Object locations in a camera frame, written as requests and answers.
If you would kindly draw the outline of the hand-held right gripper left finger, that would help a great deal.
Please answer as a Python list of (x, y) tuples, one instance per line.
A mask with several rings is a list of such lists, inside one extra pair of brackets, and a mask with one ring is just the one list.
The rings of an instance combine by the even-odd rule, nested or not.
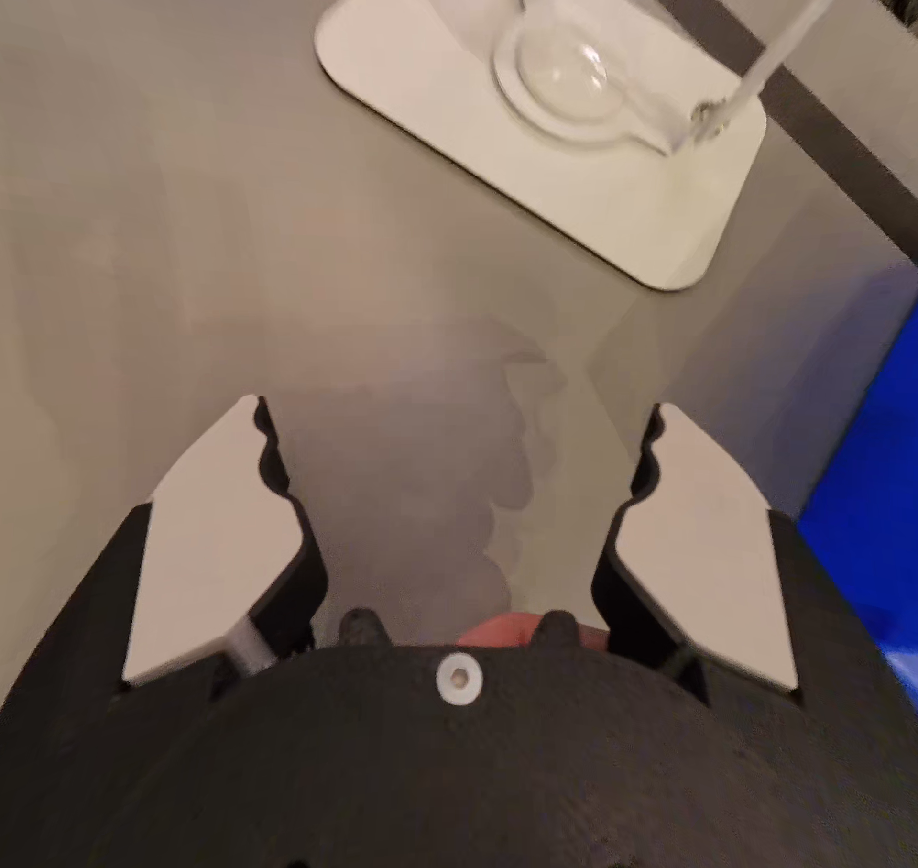
[(315, 646), (328, 575), (267, 401), (240, 398), (152, 493), (122, 680), (223, 654), (243, 676)]

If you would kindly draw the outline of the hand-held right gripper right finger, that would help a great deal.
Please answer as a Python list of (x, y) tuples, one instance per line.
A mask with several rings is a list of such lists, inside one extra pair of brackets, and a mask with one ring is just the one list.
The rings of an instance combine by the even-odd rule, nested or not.
[(606, 628), (597, 647), (677, 680), (710, 662), (797, 691), (771, 514), (725, 449), (676, 405), (656, 404), (592, 576)]

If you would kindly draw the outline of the blue plastic bin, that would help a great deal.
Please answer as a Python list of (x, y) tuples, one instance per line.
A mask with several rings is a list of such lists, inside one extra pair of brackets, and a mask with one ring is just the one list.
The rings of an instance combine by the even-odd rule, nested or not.
[(798, 529), (916, 707), (916, 296), (813, 487)]

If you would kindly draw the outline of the grey desk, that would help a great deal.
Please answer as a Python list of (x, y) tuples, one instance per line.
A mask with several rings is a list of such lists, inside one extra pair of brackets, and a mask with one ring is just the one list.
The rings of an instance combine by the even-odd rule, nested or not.
[(336, 0), (2, 0), (2, 695), (128, 510), (266, 398), (330, 586), (408, 644), (590, 580), (654, 403), (797, 516), (916, 267), (770, 121), (662, 295), (342, 94)]

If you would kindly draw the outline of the clear acrylic stand post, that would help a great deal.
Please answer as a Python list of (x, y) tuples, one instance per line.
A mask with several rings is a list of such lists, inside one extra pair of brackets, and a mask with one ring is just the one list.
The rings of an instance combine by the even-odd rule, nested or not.
[(628, 139), (663, 157), (705, 143), (763, 90), (835, 0), (808, 0), (728, 98), (675, 108), (630, 76), (626, 60), (585, 26), (562, 18), (554, 0), (519, 0), (520, 14), (496, 42), (495, 83), (524, 121), (557, 141), (584, 147)]

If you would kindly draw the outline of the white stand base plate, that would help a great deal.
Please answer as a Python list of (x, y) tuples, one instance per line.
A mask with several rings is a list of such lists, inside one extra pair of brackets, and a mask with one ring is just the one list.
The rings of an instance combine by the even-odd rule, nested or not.
[[(594, 120), (551, 112), (521, 75), (524, 33), (566, 26), (608, 70)], [(632, 0), (339, 0), (315, 48), (341, 89), (658, 291), (706, 274), (765, 135), (751, 101), (678, 141), (740, 80)]]

